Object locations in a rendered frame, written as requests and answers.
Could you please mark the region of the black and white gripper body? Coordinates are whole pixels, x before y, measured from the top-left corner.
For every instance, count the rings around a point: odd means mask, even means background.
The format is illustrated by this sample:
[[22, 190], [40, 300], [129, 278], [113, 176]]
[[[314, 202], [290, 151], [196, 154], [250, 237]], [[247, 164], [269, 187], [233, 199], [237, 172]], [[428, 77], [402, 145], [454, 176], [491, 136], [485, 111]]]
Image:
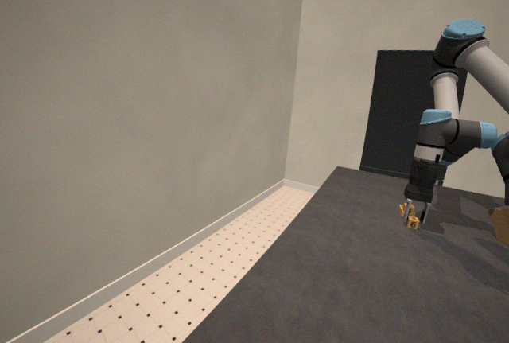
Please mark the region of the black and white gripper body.
[[431, 203], [438, 172], [445, 171], [445, 163], [441, 162], [443, 152], [444, 149], [432, 149], [432, 147], [416, 144], [415, 158], [410, 169], [410, 182], [404, 192], [406, 198]]

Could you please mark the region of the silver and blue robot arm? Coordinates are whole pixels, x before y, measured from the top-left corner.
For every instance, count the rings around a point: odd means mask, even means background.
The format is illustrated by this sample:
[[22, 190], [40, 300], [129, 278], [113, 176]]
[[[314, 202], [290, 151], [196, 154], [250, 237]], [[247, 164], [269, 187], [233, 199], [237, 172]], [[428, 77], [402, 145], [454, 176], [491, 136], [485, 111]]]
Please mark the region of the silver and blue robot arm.
[[491, 147], [508, 206], [509, 131], [497, 137], [497, 128], [491, 123], [460, 119], [458, 106], [458, 73], [465, 68], [509, 114], [509, 66], [488, 48], [484, 32], [482, 23], [470, 19], [452, 21], [445, 27], [429, 66], [435, 110], [423, 112], [417, 145], [444, 149], [441, 162], [446, 166], [476, 147]]

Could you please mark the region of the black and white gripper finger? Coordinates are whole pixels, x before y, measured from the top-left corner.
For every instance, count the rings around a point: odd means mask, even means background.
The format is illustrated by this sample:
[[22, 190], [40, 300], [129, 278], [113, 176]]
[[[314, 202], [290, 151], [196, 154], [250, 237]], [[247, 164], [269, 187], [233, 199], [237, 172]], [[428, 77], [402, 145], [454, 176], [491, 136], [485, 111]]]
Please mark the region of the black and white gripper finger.
[[421, 216], [421, 219], [420, 219], [422, 224], [425, 223], [425, 219], [427, 217], [427, 213], [429, 211], [429, 207], [432, 206], [430, 203], [426, 203], [426, 202], [424, 202], [424, 203], [425, 203], [425, 207], [424, 207], [424, 211], [422, 211], [422, 216]]
[[[406, 197], [405, 197], [406, 198]], [[406, 201], [407, 201], [407, 204], [406, 204], [406, 210], [404, 212], [404, 219], [407, 220], [408, 219], [408, 216], [409, 216], [409, 213], [410, 213], [410, 205], [412, 203], [412, 200], [411, 199], [408, 199], [406, 198]]]

